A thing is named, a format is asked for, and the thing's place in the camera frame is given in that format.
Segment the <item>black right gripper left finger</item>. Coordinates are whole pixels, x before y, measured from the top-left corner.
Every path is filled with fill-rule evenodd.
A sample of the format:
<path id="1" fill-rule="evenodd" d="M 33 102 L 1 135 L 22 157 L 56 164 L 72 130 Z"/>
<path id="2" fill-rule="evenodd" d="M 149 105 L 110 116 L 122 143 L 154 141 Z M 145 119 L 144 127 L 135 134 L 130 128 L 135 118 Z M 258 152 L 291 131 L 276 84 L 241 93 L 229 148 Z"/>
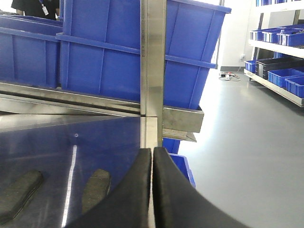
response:
<path id="1" fill-rule="evenodd" d="M 147 228 L 151 166 L 151 149 L 140 149 L 132 166 L 116 188 L 66 227 Z"/>

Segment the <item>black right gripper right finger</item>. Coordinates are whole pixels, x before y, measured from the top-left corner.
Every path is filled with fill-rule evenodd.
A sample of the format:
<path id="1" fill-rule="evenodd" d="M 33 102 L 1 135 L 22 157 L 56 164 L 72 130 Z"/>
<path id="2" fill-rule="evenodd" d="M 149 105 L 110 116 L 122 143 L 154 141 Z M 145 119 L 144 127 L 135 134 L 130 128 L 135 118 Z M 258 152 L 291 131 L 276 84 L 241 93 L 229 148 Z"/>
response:
<path id="1" fill-rule="evenodd" d="M 246 227 L 203 197 L 163 147 L 154 148 L 152 191 L 158 228 Z"/>

